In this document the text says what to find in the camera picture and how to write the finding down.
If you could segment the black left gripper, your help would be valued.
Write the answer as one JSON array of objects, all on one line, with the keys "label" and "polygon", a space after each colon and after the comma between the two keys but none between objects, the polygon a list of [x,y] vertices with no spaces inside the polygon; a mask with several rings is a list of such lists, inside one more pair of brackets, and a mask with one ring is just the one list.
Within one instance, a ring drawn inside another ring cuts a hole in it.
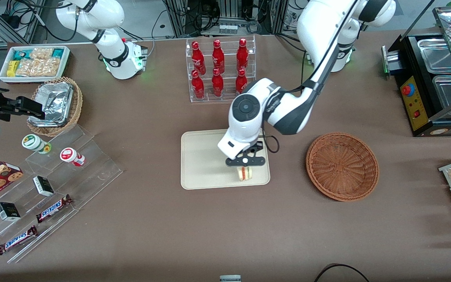
[{"label": "black left gripper", "polygon": [[245,150],[239,152],[233,159],[252,159],[252,158],[265,158],[265,155],[263,153],[264,149],[264,142],[257,140],[256,143],[254,143],[249,148],[246,148]]}]

